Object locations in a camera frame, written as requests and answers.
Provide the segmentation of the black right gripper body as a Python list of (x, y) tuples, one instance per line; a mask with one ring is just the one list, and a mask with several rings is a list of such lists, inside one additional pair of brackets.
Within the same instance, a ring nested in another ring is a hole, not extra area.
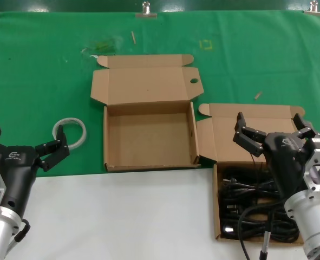
[(304, 190), (305, 164), (308, 152), (304, 139), (313, 137), (313, 132), (267, 134), (263, 142), (263, 155), (278, 189), (280, 200), (287, 200)]

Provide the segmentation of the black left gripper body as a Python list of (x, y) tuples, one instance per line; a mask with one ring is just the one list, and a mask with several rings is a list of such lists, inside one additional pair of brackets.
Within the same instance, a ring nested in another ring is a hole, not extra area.
[(21, 218), (36, 179), (38, 158), (34, 147), (0, 145), (0, 174), (6, 187), (0, 206)]

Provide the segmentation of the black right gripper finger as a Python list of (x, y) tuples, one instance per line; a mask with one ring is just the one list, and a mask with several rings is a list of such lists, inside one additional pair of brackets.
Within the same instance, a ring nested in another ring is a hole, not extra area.
[(320, 138), (320, 133), (314, 129), (311, 122), (304, 120), (299, 113), (295, 114), (292, 121), (297, 129), (291, 134), (292, 140)]
[(242, 112), (239, 112), (237, 115), (237, 122), (234, 130), (235, 134), (233, 137), (233, 141), (237, 145), (239, 145), (255, 157), (260, 157), (263, 154), (263, 143), (267, 134), (263, 131), (247, 127)]

